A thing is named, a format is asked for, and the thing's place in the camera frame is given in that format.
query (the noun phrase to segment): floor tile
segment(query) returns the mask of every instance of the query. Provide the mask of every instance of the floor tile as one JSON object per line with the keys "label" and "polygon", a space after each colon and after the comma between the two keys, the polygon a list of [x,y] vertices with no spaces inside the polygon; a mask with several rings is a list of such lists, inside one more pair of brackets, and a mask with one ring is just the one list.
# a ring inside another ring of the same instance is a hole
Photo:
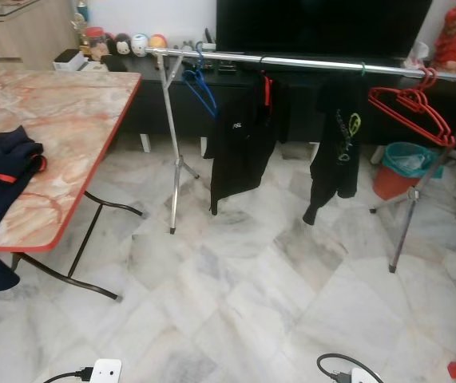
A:
{"label": "floor tile", "polygon": [[[20,262],[22,281],[0,292],[0,381],[41,383],[111,357],[123,362],[122,383],[327,382],[315,365],[322,353],[355,357],[386,383],[452,381],[456,162],[425,190],[391,274],[406,209],[369,213],[380,201],[371,150],[356,196],[333,198],[311,227],[309,144],[276,145],[261,186],[221,200],[213,216],[212,161],[198,139],[180,139],[200,178],[181,173],[170,235],[175,159],[168,136],[151,140],[143,153],[137,134],[121,132],[88,189],[145,213],[104,207],[75,271],[123,300]],[[58,246],[32,256],[65,274],[96,208],[82,198]]]}

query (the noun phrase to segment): trash bin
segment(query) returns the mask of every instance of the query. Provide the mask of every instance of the trash bin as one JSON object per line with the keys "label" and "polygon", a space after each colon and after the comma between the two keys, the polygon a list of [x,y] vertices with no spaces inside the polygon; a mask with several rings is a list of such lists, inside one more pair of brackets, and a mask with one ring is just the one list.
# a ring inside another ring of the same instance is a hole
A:
{"label": "trash bin", "polygon": [[[408,142],[387,146],[383,162],[373,183],[374,192],[382,199],[390,199],[415,186],[438,155],[431,150]],[[442,167],[433,178],[442,178]]]}

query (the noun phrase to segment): tv screen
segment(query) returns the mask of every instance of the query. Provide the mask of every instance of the tv screen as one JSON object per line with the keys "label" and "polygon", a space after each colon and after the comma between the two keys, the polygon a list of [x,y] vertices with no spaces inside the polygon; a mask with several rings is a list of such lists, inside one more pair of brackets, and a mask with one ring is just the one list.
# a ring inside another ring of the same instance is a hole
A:
{"label": "tv screen", "polygon": [[217,0],[217,50],[404,58],[432,0]]}

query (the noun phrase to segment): white power adapter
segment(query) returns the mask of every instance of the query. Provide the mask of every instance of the white power adapter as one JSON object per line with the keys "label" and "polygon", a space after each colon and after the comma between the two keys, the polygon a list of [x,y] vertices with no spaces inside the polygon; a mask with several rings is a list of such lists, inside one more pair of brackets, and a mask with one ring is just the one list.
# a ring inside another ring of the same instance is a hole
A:
{"label": "white power adapter", "polygon": [[351,372],[352,383],[378,383],[374,377],[372,377],[365,370],[355,367]]}
{"label": "white power adapter", "polygon": [[119,383],[121,361],[119,359],[98,359],[94,364],[91,383]]}

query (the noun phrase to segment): marble-patterned tabletop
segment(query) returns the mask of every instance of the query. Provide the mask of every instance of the marble-patterned tabletop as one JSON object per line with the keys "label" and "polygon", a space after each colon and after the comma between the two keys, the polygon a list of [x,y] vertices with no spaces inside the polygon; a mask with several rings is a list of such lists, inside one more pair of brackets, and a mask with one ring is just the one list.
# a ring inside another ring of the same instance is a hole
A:
{"label": "marble-patterned tabletop", "polygon": [[0,71],[0,132],[23,125],[48,163],[1,221],[0,251],[57,245],[140,80],[139,73]]}

